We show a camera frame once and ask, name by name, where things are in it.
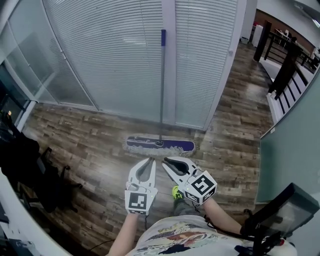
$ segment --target person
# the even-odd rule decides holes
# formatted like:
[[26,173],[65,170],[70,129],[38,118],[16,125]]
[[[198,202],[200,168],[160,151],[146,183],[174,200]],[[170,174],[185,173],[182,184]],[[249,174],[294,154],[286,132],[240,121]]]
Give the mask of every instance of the person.
[[[140,237],[133,249],[138,225],[138,214],[129,213],[113,242],[109,256],[216,255],[236,256],[234,249],[242,241],[222,235],[208,226],[200,213],[187,204],[178,186],[173,187],[174,216],[159,220]],[[241,225],[231,218],[211,197],[203,205],[213,225],[240,234]]]

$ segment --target black chair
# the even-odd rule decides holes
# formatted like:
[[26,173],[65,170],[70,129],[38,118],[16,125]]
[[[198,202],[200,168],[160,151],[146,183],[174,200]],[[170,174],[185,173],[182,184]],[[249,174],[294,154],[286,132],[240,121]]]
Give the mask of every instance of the black chair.
[[12,130],[14,139],[0,145],[0,167],[11,184],[20,182],[33,189],[37,198],[26,198],[28,203],[40,202],[46,212],[53,212],[56,207],[67,207],[77,212],[73,207],[72,190],[82,188],[80,183],[66,184],[65,172],[70,169],[64,167],[61,175],[58,168],[52,166],[48,153],[52,150],[47,148],[40,155],[39,144],[33,139],[27,138],[13,125],[7,113],[2,114],[2,121]]

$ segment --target wooden floor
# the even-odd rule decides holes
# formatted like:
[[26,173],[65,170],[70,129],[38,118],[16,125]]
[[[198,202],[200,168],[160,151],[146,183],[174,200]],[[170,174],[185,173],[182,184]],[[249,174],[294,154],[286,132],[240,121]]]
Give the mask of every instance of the wooden floor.
[[[260,137],[271,126],[267,103],[268,76],[253,60],[255,48],[239,44],[221,100],[207,132],[166,127],[165,135],[195,141],[198,150],[191,158],[208,170],[218,183],[214,199],[234,218],[254,208],[259,175]],[[130,168],[145,156],[123,150],[126,136],[156,134],[157,126],[142,124],[103,113],[71,107],[37,104],[23,130],[37,140],[41,151],[52,148],[51,160],[57,167],[69,165],[67,179],[82,183],[74,195],[71,210],[47,214],[83,247],[114,239],[126,217],[124,190]],[[147,219],[148,227],[171,216],[173,182],[160,167],[156,173],[159,193]],[[144,232],[144,218],[139,235]],[[93,251],[105,255],[111,242]]]

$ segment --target flat mop head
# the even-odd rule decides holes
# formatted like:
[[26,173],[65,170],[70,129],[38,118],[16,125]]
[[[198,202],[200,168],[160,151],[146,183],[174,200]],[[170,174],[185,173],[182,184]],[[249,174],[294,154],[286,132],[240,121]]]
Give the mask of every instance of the flat mop head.
[[129,136],[123,148],[131,153],[146,156],[190,157],[196,151],[195,143],[190,140],[163,136],[160,141],[158,135],[144,136],[144,134]]

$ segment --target yellow shoe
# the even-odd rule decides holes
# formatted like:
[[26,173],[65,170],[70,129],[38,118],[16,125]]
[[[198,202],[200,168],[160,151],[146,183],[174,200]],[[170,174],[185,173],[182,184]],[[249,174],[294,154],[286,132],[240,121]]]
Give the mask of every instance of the yellow shoe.
[[184,198],[183,195],[181,194],[181,192],[178,190],[178,186],[174,186],[172,188],[172,196],[173,196],[174,200]]

